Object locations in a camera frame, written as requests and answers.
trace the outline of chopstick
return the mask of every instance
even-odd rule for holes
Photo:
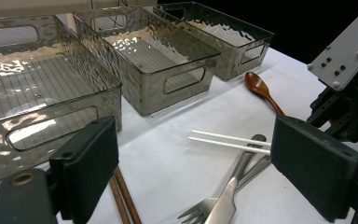
[[[135,208],[135,204],[133,203],[126,182],[124,181],[124,177],[118,166],[116,168],[115,175],[109,181],[109,184],[115,197],[118,212],[120,213],[123,224],[131,224],[127,211],[129,211],[130,213],[133,224],[141,224],[142,221],[139,218],[138,212]]]
[[[271,146],[271,143],[260,142],[260,141],[255,141],[255,140],[251,140],[251,139],[237,138],[237,137],[232,137],[232,136],[227,136],[227,135],[222,135],[222,134],[217,134],[217,133],[205,133],[205,132],[200,132],[200,131],[191,131],[191,132],[192,133],[201,133],[201,134],[210,135],[210,136],[217,136],[217,137],[222,137],[222,138],[226,138],[226,139],[239,140],[242,142],[247,142],[247,143],[251,143],[254,145],[260,145],[260,146],[265,146],[265,147]],[[219,141],[208,140],[208,139],[203,139],[203,138],[198,138],[198,137],[188,137],[188,139],[200,141],[200,142],[211,143],[211,144],[224,146],[224,147],[234,147],[234,148],[238,148],[238,149],[242,149],[242,150],[246,150],[246,151],[250,151],[250,152],[270,155],[269,150],[265,150],[265,149],[261,149],[261,148],[245,147],[245,146],[235,145],[235,144],[231,144],[231,143],[219,142]]]

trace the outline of brown chopstick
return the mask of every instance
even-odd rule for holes
[[[124,180],[123,174],[120,171],[120,168],[117,166],[115,171],[115,179],[120,188],[121,195],[123,196],[124,202],[127,205],[127,209],[130,212],[130,216],[133,224],[142,224],[141,219],[139,218],[138,212],[136,211],[135,204],[133,203],[130,192],[127,188],[126,182]]]
[[[127,215],[126,205],[124,204],[124,202],[121,198],[120,189],[117,186],[116,179],[114,177],[112,177],[109,181],[109,184],[110,184],[110,188],[112,189],[113,196],[115,197],[118,212],[120,213],[121,220],[123,221],[123,224],[131,224],[130,219]]]

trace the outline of spoon bowl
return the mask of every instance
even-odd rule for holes
[[[258,74],[254,72],[247,72],[245,74],[245,86],[252,93],[267,100],[269,104],[272,106],[272,108],[274,109],[275,113],[277,113],[278,115],[284,115],[281,108],[278,106],[278,104],[272,99],[271,95],[269,94],[269,87]]]

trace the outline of table surface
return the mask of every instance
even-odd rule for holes
[[[307,66],[270,48],[253,70],[290,117],[305,120],[310,103],[324,85]],[[122,100],[123,129],[117,133],[119,167],[140,219],[145,224],[180,223],[177,217],[207,197],[218,197],[242,151],[188,140],[191,130],[251,138],[264,134],[270,142],[275,113],[245,87],[244,74],[153,115],[141,117]],[[358,150],[358,143],[346,143]],[[270,165],[235,195],[231,223],[328,223],[301,193]],[[335,223],[351,223],[353,211]],[[109,186],[89,223],[121,223]]]

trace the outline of white chopstick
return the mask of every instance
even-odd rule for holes
[[[255,153],[262,153],[262,154],[266,154],[266,155],[270,154],[269,150],[255,148],[255,147],[244,147],[244,146],[234,145],[234,144],[230,144],[230,143],[217,142],[217,141],[213,141],[213,140],[207,140],[207,139],[196,138],[196,137],[188,137],[188,139],[196,140],[196,141],[200,141],[200,142],[211,143],[211,144],[216,144],[219,146],[239,148],[239,149],[242,149],[245,151],[250,151],[250,152],[255,152]]]
[[[252,140],[252,139],[245,139],[245,138],[227,136],[227,135],[222,135],[222,134],[218,134],[218,133],[206,133],[206,132],[194,131],[194,130],[192,130],[191,132],[192,133],[201,133],[201,134],[205,134],[205,135],[221,137],[221,138],[226,138],[226,139],[232,139],[232,140],[237,140],[237,141],[242,141],[242,142],[251,143],[251,144],[259,145],[259,146],[263,146],[263,147],[271,147],[271,143],[268,143],[268,142],[261,142],[261,141],[255,141],[255,140]]]

